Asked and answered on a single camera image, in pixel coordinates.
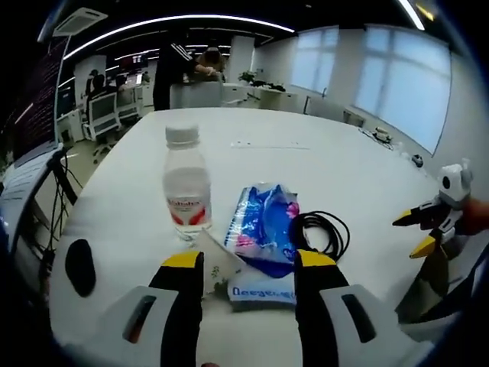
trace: potted plant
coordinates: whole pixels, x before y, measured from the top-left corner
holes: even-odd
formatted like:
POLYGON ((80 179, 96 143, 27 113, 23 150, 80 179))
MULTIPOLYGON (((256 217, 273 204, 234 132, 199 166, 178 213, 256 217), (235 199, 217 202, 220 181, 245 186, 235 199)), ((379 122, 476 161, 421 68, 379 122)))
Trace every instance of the potted plant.
POLYGON ((255 73, 252 73, 251 71, 244 71, 243 73, 239 74, 238 80, 248 85, 254 81, 254 77, 255 73))

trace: office room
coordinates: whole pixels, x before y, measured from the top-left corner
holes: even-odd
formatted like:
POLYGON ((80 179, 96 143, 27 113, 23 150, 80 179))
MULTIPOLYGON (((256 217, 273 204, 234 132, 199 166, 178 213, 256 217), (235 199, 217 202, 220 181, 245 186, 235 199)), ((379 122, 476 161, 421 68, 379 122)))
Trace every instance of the office room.
POLYGON ((38 6, 0 239, 56 358, 448 358, 489 243, 483 59, 450 7, 38 6))

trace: black jacket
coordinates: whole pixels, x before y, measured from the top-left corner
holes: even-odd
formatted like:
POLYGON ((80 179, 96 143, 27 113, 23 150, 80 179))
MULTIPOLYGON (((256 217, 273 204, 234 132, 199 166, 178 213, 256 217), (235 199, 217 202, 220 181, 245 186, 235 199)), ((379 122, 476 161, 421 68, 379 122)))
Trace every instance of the black jacket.
POLYGON ((185 47, 165 42, 160 48, 160 58, 154 77, 154 89, 157 91, 161 86, 168 88, 169 85, 181 83, 183 74, 194 72, 197 62, 190 56, 185 47))

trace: white wall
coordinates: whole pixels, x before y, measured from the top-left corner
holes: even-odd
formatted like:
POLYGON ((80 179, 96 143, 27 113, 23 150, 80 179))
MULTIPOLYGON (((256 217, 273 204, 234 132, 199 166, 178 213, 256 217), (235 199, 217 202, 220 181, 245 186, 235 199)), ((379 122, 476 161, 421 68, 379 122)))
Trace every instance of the white wall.
MULTIPOLYGON (((439 168, 469 158, 474 171, 474 195, 489 200, 489 110, 481 78, 471 63, 456 54, 452 55, 452 88, 445 127, 439 145, 432 156, 411 138, 386 122, 359 109, 352 108, 355 101, 361 67, 364 60, 363 30, 344 30, 339 32, 335 65, 327 91, 327 99, 366 118, 364 127, 373 130, 377 126, 386 128, 394 141, 402 141, 410 154, 420 154, 425 161, 425 169, 432 175, 439 168)), ((302 112, 306 96, 319 96, 289 84, 295 54, 296 37, 259 47, 255 51, 254 71, 262 69, 264 80, 283 83, 287 91, 298 93, 296 111, 302 112)))
POLYGON ((253 71, 257 79, 289 86, 297 37, 259 47, 254 52, 253 71))
POLYGON ((153 105, 153 88, 154 88, 154 80, 156 79, 156 67, 158 65, 158 60, 150 60, 147 63, 147 67, 142 68, 142 72, 147 73, 150 76, 150 83, 148 86, 144 86, 143 88, 143 103, 145 106, 153 105))
POLYGON ((94 55, 75 65, 73 75, 75 76, 75 102, 79 106, 83 103, 82 95, 85 93, 86 80, 92 70, 96 69, 105 75, 107 57, 104 55, 94 55))
POLYGON ((254 38, 234 36, 231 41, 231 56, 225 69, 228 82, 237 83, 239 74, 251 69, 254 53, 254 38))

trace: ceiling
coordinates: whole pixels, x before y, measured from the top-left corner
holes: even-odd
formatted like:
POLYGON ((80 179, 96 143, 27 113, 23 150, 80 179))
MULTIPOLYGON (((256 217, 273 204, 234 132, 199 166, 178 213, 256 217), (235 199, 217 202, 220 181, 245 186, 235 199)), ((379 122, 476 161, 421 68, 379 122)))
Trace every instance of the ceiling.
MULTIPOLYGON (((12 95, 20 92, 19 76, 29 75, 29 70, 36 60, 45 52, 46 46, 36 42, 50 11, 60 1, 44 0, 29 4, 29 12, 25 12, 25 4, 15 5, 18 11, 11 14, 22 14, 19 18, 18 29, 5 29, 3 34, 15 34, 7 37, 6 44, 10 49, 18 50, 12 58, 12 70, 7 78, 17 77, 13 83, 12 95)), ((69 51, 79 47, 95 37, 139 21, 161 18, 172 15, 189 14, 217 14, 233 15, 244 18, 253 18, 270 23, 303 31, 310 28, 337 25, 341 28, 362 28, 365 24, 390 24, 405 28, 414 28, 413 23, 401 8, 397 0, 306 0, 290 2, 272 2, 268 0, 248 0, 246 2, 213 1, 200 2, 200 5, 189 5, 185 2, 155 2, 154 0, 66 0, 68 6, 62 19, 71 14, 80 6, 92 8, 108 15, 108 17, 93 25, 81 34, 72 38, 69 51)), ((424 21, 426 33, 445 41, 451 42, 450 37, 439 21, 424 21)), ((62 80, 71 73, 74 65, 91 54, 108 55, 108 66, 113 60, 126 54, 141 52, 159 47, 158 32, 173 27, 191 28, 189 31, 189 44, 208 44, 211 40, 218 44, 230 45, 234 34, 253 34, 256 46, 264 42, 289 37, 290 33, 280 29, 266 27, 261 24, 252 24, 242 21, 229 21, 221 19, 192 19, 181 21, 164 21, 145 26, 132 28, 107 37, 75 54, 65 62, 62 80)))
MULTIPOLYGON (((129 24, 172 15, 217 14, 253 18, 302 31, 310 28, 337 25, 343 28, 362 28, 364 24, 391 24, 414 28, 411 20, 397 0, 358 0, 335 1, 295 1, 269 2, 250 0, 245 6, 226 1, 213 1, 201 5, 184 5, 179 2, 154 2, 148 0, 105 0, 87 1, 84 6, 108 15, 91 28, 71 40, 70 50, 109 31, 129 24)), ((69 14, 78 8, 72 5, 69 14)), ((190 28, 188 44, 208 44, 211 40, 218 44, 229 45, 234 34, 252 34, 256 46, 264 42, 289 37, 290 33, 261 24, 220 19, 190 19, 164 21, 114 34, 100 42, 81 50, 71 57, 69 63, 75 63, 90 54, 106 54, 109 60, 126 54, 141 52, 159 47, 159 33, 173 27, 190 28)), ((442 27, 426 22, 426 32, 445 41, 450 41, 442 27)))

